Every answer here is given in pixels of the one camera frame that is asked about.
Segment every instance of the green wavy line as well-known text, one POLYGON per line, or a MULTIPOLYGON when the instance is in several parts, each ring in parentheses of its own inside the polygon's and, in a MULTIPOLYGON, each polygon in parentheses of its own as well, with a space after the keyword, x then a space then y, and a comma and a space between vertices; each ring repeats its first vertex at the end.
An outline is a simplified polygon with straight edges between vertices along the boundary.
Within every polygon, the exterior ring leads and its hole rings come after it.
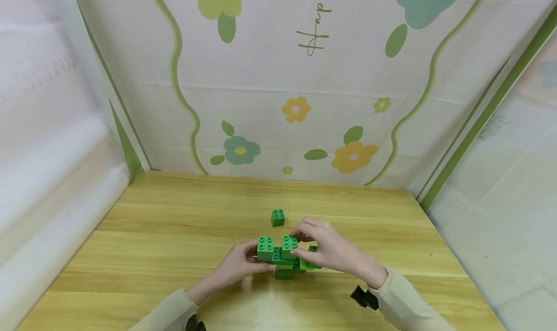
POLYGON ((182 33, 180 31, 180 27, 177 25, 175 17, 172 16, 172 13, 166 6, 164 0, 153 0, 153 1, 157 5, 157 7, 161 10, 162 14, 164 14, 166 20, 168 20, 168 23, 172 28, 172 33, 174 34, 174 38, 175 38, 175 48, 172 52, 171 60, 169 62, 169 67, 171 72, 172 87, 175 90, 176 96, 180 99, 180 102, 184 105, 186 110, 190 113, 191 118, 193 118, 195 122, 195 128, 191 132, 191 136, 190 136, 191 155, 193 156, 199 170, 201 170, 202 173, 208 175, 209 173, 205 170, 205 168, 201 165, 201 162, 199 161, 199 156, 197 155, 197 148, 195 147, 195 137, 197 137, 197 133, 201 128, 201 122, 199 121, 199 116, 197 115, 195 110, 186 101, 186 98, 184 97, 182 90, 180 89, 179 82, 177 80, 177 61, 180 59, 180 54, 182 53, 182 33))
POLYGON ((393 143, 393 150, 391 151, 391 155, 389 155, 389 159, 387 159, 381 171, 371 181, 364 183, 364 186, 373 184, 375 181, 377 181, 384 175, 384 173, 389 169, 389 167, 391 167, 391 164, 396 157, 396 153, 398 152, 398 141, 396 140, 396 134, 398 134, 398 130, 402 128, 404 123, 409 121, 419 111, 419 109, 422 108, 425 101, 427 100, 429 93, 433 88, 433 84, 435 83, 437 58, 439 58, 441 51, 443 51, 443 48, 445 47, 445 45, 447 45, 447 43, 451 40, 451 38, 455 37, 455 35, 462 30, 462 28, 466 25, 466 23, 468 23, 468 21, 476 13, 477 9, 480 7, 480 4, 482 4, 483 1, 484 0, 474 1, 472 7, 470 7, 468 12, 466 12, 466 15, 464 15, 462 20, 460 20, 457 26, 455 26, 454 29, 451 30, 450 33, 445 36, 445 38, 443 38, 443 40, 435 49, 435 52, 433 52, 433 56, 429 63, 429 79, 427 81, 427 85, 425 86, 424 93, 422 93, 422 97, 419 99, 418 103, 414 106, 414 108, 412 108, 412 110, 408 112, 407 115, 405 115, 400 121, 398 121, 398 123, 396 123, 395 128, 391 132, 391 141, 393 143))

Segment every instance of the green leaf print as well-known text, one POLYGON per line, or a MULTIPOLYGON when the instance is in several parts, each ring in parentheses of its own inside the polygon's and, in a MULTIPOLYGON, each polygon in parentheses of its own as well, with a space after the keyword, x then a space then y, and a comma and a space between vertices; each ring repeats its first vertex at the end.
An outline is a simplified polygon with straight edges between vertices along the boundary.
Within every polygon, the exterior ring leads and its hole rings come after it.
POLYGON ((311 151, 307 151, 306 154, 304 154, 304 158, 308 160, 319 160, 327 158, 327 152, 319 148, 312 149, 311 151))
POLYGON ((219 16, 219 36, 226 44, 234 40, 236 34, 236 18, 222 13, 219 16))
POLYGON ((364 129, 361 126, 353 126, 352 128, 348 129, 347 133, 344 134, 344 144, 348 145, 352 141, 360 140, 363 133, 364 129))
POLYGON ((222 162, 224 162, 224 155, 216 155, 209 160, 209 163, 214 166, 220 165, 222 162))
POLYGON ((225 134, 228 136, 234 135, 234 127, 229 122, 224 120, 220 125, 222 126, 222 130, 225 134))
POLYGON ((408 26, 406 24, 402 24, 397 27, 389 36, 389 40, 386 41, 385 54, 390 58, 397 56, 402 49, 404 42, 406 42, 407 35, 408 26))

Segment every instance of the right hand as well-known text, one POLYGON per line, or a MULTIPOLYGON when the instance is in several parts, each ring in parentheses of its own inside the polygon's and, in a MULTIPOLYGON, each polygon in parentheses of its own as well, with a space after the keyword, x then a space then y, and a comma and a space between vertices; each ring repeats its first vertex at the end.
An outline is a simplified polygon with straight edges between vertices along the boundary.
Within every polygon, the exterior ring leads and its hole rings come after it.
POLYGON ((380 288, 387 279, 380 262, 341 236, 329 222, 306 216, 290 235, 298 241, 317 242, 319 249, 315 253, 301 248, 292 250, 293 255, 305 261, 359 277, 372 288, 380 288))

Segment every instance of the green duplo block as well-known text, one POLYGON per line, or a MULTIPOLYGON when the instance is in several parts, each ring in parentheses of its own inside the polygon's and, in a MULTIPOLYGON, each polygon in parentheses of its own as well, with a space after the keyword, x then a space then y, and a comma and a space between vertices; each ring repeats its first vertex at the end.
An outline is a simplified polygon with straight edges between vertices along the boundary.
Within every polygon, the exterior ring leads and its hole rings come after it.
POLYGON ((290 251, 296 249, 296 247, 298 247, 298 240, 295 236, 283 236, 281 258, 283 260, 295 260, 296 256, 290 254, 290 251))
POLYGON ((290 273, 290 270, 283 270, 283 269, 279 269, 278 267, 275 268, 275 279, 290 280, 291 276, 292 273, 290 273))
POLYGON ((281 255, 282 247, 275 246, 273 249, 273 258, 271 260, 271 264, 278 266, 289 266, 289 268, 292 268, 294 265, 294 260, 283 260, 281 258, 281 255))
POLYGON ((301 270, 311 270, 313 268, 308 267, 308 262, 305 261, 303 258, 300 258, 300 269, 301 270))
POLYGON ((272 237, 259 237, 257 240, 257 260, 271 262, 273 259, 272 237))
POLYGON ((282 209, 275 209, 271 211, 271 224, 273 227, 284 226, 284 211, 282 209))
MULTIPOLYGON (((318 250, 318 247, 315 246, 315 245, 310 246, 309 249, 308 249, 308 251, 311 251, 312 253, 316 253, 317 250, 318 250)), ((321 266, 318 266, 318 265, 308 261, 308 269, 321 269, 321 268, 322 268, 321 266)))
POLYGON ((306 270, 302 269, 302 266, 300 264, 300 258, 297 258, 296 261, 294 262, 294 266, 292 267, 292 273, 305 273, 306 270))

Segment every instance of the finger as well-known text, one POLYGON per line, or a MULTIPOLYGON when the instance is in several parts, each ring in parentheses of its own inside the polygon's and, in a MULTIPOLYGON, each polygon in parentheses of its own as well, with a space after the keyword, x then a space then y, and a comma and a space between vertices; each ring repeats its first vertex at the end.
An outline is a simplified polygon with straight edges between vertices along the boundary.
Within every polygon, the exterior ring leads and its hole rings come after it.
POLYGON ((257 248, 250 249, 250 250, 246 253, 246 257, 256 256, 256 255, 257 255, 257 248))
POLYGON ((294 228, 293 232, 296 232, 296 234, 291 234, 294 236, 297 236, 300 233, 303 233, 304 236, 310 236, 315 240, 319 240, 319 228, 312 226, 310 224, 306 224, 305 222, 300 222, 296 228, 294 228))
POLYGON ((268 264, 268 263, 248 263, 246 265, 246 275, 248 274, 256 274, 256 273, 264 273, 264 272, 271 272, 275 270, 275 266, 268 264))
POLYGON ((236 247, 238 247, 239 250, 242 250, 245 254, 249 253, 249 251, 253 249, 257 251, 257 239, 240 242, 236 244, 236 247))
POLYGON ((322 253, 319 252, 313 253, 312 251, 300 249, 299 247, 297 249, 290 251, 290 253, 299 258, 303 258, 305 261, 312 262, 320 266, 323 265, 322 253))
POLYGON ((309 217, 309 216, 304 216, 302 222, 305 222, 306 224, 310 224, 315 227, 323 227, 323 225, 325 224, 325 221, 319 220, 318 218, 315 217, 309 217))
POLYGON ((305 235, 307 235, 307 233, 304 233, 304 232, 302 231, 302 229, 301 229, 301 227, 302 227, 303 225, 306 225, 306 226, 313 226, 313 225, 307 224, 307 223, 304 222, 304 221, 301 221, 301 222, 300 222, 299 224, 297 224, 296 227, 294 227, 294 229, 290 232, 290 235, 291 235, 291 236, 296 236, 296 238, 298 238, 298 241, 300 241, 305 235))

